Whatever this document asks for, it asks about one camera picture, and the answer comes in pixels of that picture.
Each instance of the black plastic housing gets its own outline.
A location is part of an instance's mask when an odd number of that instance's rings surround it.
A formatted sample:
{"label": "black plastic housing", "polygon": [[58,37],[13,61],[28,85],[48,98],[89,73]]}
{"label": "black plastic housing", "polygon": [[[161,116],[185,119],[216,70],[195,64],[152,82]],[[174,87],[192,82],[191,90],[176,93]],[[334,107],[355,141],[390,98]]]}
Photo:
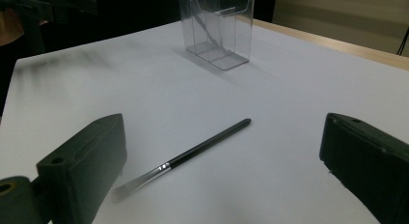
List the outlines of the black plastic housing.
{"label": "black plastic housing", "polygon": [[319,157],[380,223],[409,223],[407,144],[358,119],[330,113]]}
{"label": "black plastic housing", "polygon": [[123,116],[96,120],[37,164],[0,181],[0,223],[91,224],[126,162]]}

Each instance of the wall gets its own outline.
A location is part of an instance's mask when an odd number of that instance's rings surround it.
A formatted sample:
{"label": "wall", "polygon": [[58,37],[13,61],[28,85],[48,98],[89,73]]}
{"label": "wall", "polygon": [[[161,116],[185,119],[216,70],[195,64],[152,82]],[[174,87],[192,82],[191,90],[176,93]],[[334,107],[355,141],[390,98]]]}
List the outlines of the wall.
{"label": "wall", "polygon": [[276,0],[273,23],[396,54],[409,0]]}
{"label": "wall", "polygon": [[177,0],[96,0],[98,14],[68,9],[68,23],[41,27],[47,52],[98,42],[180,20]]}
{"label": "wall", "polygon": [[271,22],[276,0],[255,0],[254,18]]}

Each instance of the clear plastic box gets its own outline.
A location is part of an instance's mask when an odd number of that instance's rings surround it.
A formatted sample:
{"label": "clear plastic box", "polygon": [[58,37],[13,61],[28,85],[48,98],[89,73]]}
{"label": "clear plastic box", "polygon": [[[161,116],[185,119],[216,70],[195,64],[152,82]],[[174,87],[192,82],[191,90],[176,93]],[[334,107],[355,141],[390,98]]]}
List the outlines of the clear plastic box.
{"label": "clear plastic box", "polygon": [[185,48],[221,70],[250,60],[254,0],[179,0]]}

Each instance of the screw hole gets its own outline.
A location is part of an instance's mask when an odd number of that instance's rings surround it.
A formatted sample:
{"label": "screw hole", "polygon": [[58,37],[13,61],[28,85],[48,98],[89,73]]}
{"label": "screw hole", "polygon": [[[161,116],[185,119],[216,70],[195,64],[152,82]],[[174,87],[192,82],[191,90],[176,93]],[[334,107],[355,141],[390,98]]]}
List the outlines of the screw hole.
{"label": "screw hole", "polygon": [[55,158],[51,161],[51,163],[53,164],[59,164],[61,162],[63,162],[63,159],[61,157]]}
{"label": "screw hole", "polygon": [[6,193],[7,190],[9,190],[10,188],[12,188],[12,185],[9,184],[9,183],[1,184],[0,185],[0,194]]}

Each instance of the metal ferrule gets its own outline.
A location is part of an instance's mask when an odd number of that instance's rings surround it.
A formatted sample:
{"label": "metal ferrule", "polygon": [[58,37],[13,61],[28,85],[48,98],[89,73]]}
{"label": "metal ferrule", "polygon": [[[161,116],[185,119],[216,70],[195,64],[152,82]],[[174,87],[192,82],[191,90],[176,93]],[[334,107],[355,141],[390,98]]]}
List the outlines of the metal ferrule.
{"label": "metal ferrule", "polygon": [[129,182],[126,185],[128,191],[135,191],[139,188],[143,187],[145,184],[155,180],[156,178],[162,176],[163,174],[169,172],[171,170],[171,165],[169,162],[161,164],[157,168],[150,170],[146,174],[142,175],[141,177],[137,178],[136,180]]}

